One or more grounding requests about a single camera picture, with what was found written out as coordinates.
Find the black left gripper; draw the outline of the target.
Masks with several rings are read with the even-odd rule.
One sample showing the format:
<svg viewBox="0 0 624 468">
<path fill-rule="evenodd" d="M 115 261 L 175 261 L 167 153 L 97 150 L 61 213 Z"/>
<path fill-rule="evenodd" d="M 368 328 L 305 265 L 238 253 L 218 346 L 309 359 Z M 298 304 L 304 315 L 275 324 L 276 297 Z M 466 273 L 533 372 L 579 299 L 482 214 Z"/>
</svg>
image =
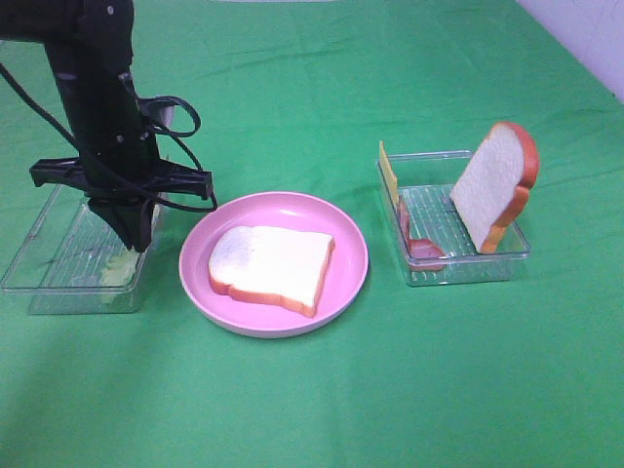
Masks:
<svg viewBox="0 0 624 468">
<path fill-rule="evenodd" d="M 75 158 L 41 159 L 30 169 L 36 185 L 65 184 L 104 199 L 89 209 L 105 221 L 129 251 L 151 244 L 155 203 L 164 193 L 195 195 L 215 207 L 213 178 L 201 164 L 182 166 L 161 158 L 156 137 L 176 143 L 194 135 L 201 119 L 186 100 L 174 96 L 139 97 L 130 73 L 82 77 L 55 76 L 68 129 L 60 133 L 77 150 Z"/>
</svg>

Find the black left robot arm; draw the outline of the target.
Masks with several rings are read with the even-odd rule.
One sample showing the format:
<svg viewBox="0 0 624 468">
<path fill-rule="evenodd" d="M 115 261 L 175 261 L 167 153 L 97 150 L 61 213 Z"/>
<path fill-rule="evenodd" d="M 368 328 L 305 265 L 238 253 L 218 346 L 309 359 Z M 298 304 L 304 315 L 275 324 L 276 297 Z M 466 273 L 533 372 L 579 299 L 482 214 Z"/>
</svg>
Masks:
<svg viewBox="0 0 624 468">
<path fill-rule="evenodd" d="M 78 152 L 75 158 L 41 159 L 30 169 L 35 185 L 79 189 L 89 209 L 127 249 L 151 243 L 156 205 L 165 193 L 191 194 L 216 205 L 213 178 L 199 162 L 185 167 L 163 159 L 156 137 L 176 144 L 189 132 L 172 127 L 183 108 L 195 129 L 201 119 L 179 97 L 140 97 L 131 74 L 134 5 L 130 1 L 4 1 L 1 37 L 44 46 L 69 126 L 64 128 L 3 69 L 14 91 Z"/>
</svg>

